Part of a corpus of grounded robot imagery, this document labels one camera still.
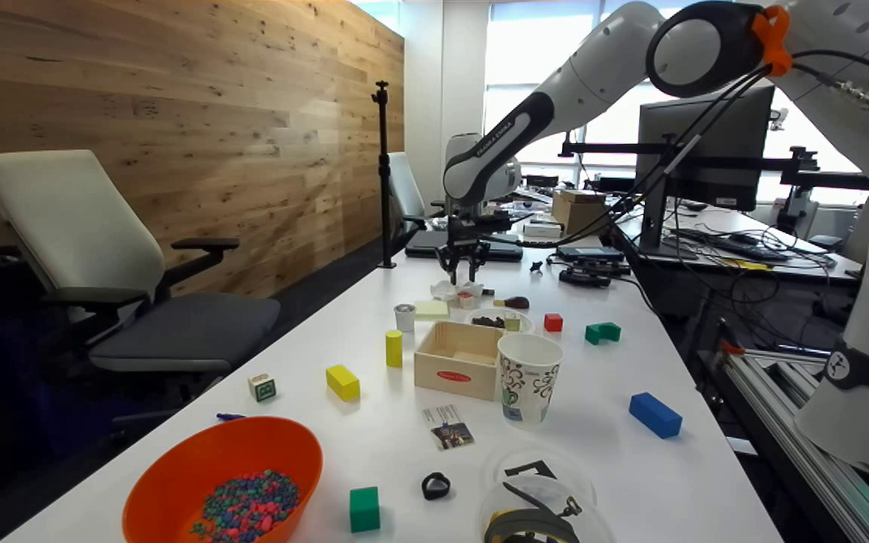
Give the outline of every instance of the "orange bowl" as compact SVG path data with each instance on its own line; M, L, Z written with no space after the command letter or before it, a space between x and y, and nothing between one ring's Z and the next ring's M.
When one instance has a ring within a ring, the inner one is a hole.
M317 488L318 465L317 438L291 418L250 415L204 427L137 476L124 535L129 543L202 543L208 537L199 537L197 525L220 487L278 472L296 487L296 503L260 543L286 540Z

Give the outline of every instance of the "white paper cup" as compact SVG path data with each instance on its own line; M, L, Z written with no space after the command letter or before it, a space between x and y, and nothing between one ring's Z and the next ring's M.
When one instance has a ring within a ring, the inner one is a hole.
M536 336L501 336L499 340L499 404L515 424L539 424L550 413L562 346Z

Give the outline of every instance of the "wooden wall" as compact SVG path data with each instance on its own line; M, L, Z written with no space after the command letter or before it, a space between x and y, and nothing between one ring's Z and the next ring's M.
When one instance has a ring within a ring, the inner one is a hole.
M162 248L241 238L188 289L379 238L378 78L404 149L404 42L346 0L0 0L0 150L94 149Z

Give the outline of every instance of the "computer monitor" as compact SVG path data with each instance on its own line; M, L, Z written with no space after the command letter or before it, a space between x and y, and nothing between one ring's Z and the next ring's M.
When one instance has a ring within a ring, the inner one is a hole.
M646 104L639 109L639 144L676 144L709 104L713 99ZM772 87L744 90L672 170L664 194L750 212L756 206L768 104ZM643 177L656 160L666 166L666 158L661 153L639 153L635 177Z

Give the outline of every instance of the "cardboard box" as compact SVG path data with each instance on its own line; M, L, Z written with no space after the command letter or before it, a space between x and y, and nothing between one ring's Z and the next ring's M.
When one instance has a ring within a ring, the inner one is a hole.
M606 199L596 194L562 191L551 199L551 213L564 225L564 235L603 235L610 225Z
M435 324L414 351L414 385L493 400L501 329Z

